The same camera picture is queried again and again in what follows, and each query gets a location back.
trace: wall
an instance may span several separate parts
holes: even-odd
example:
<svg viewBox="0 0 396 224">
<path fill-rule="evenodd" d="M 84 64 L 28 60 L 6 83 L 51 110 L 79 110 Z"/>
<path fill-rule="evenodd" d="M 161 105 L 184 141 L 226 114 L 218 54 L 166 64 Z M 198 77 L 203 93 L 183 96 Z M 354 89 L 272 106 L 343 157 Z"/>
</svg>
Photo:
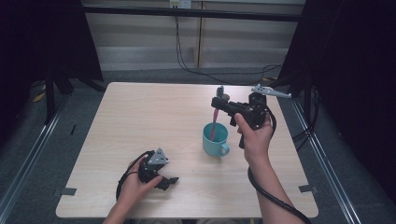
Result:
<svg viewBox="0 0 396 224">
<path fill-rule="evenodd" d="M 168 1 L 85 0 L 82 3 L 169 7 Z M 297 15 L 303 6 L 301 0 L 193 1 L 191 4 L 195 9 Z M 102 70 L 179 67 L 175 18 L 91 13 L 86 17 Z M 178 18 L 178 25 L 181 53 L 188 67 L 262 67 L 283 63 L 296 27 L 295 22 L 199 18 Z"/>
</svg>

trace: mug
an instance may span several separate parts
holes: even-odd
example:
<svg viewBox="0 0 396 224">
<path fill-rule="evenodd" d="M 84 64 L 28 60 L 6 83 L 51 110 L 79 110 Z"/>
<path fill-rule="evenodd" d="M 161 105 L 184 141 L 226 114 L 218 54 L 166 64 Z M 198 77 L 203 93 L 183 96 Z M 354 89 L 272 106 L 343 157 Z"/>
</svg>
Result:
<svg viewBox="0 0 396 224">
<path fill-rule="evenodd" d="M 204 127 L 203 147 L 207 155 L 212 157 L 223 157 L 230 152 L 230 147 L 226 143 L 228 131 L 227 128 L 220 123 L 216 123 L 215 125 L 215 138 L 213 141 L 210 140 L 213 123 L 208 123 Z"/>
</svg>

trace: wooden table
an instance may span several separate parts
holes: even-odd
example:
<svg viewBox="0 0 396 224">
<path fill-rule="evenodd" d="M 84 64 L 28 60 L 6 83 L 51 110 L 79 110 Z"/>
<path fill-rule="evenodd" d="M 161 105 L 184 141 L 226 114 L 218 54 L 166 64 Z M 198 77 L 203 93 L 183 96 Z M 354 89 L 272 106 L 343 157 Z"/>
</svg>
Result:
<svg viewBox="0 0 396 224">
<path fill-rule="evenodd" d="M 218 86 L 111 83 L 99 106 L 62 196 L 58 217 L 106 217 L 116 202 L 116 187 L 130 161 L 161 147 L 169 163 L 160 174 L 180 179 L 167 191 L 153 189 L 135 208 L 133 218 L 261 217 L 256 190 L 248 181 L 248 163 L 238 147 L 240 134 L 219 112 L 229 131 L 230 153 L 212 158 L 202 149 L 202 131 L 211 122 L 211 99 Z M 246 103 L 251 87 L 225 86 L 231 101 Z M 267 97 L 277 129 L 270 146 L 271 162 L 297 209 L 315 217 L 318 208 L 291 140 L 277 99 Z"/>
</svg>

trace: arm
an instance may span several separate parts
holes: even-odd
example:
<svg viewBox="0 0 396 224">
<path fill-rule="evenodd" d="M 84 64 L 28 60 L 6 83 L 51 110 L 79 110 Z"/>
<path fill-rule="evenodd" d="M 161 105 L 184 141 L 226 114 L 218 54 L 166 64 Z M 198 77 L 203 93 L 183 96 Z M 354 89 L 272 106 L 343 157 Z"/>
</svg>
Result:
<svg viewBox="0 0 396 224">
<path fill-rule="evenodd" d="M 248 126 L 241 114 L 235 115 L 235 121 L 239 126 L 238 132 L 244 135 L 245 159 L 257 183 L 279 200 L 292 205 L 269 160 L 268 147 L 273 132 L 270 117 L 267 116 L 262 127 L 256 131 Z M 298 217 L 270 202 L 259 192 L 257 195 L 264 223 L 303 223 Z"/>
<path fill-rule="evenodd" d="M 141 158 L 136 165 L 131 169 L 131 173 L 139 170 L 140 162 L 145 159 Z M 104 224 L 123 223 L 125 218 L 128 217 L 134 206 L 142 201 L 150 189 L 157 186 L 162 176 L 158 175 L 147 184 L 143 184 L 138 177 L 138 174 L 130 174 L 122 185 L 119 200 L 111 208 Z"/>
</svg>

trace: mug handle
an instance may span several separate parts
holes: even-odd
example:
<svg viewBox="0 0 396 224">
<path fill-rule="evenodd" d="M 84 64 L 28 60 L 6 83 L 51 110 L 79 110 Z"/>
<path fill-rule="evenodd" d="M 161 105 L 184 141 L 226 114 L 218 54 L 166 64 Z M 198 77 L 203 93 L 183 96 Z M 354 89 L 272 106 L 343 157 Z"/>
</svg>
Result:
<svg viewBox="0 0 396 224">
<path fill-rule="evenodd" d="M 221 146 L 222 146 L 221 155 L 222 156 L 227 155 L 230 152 L 230 147 L 226 143 L 221 144 Z"/>
</svg>

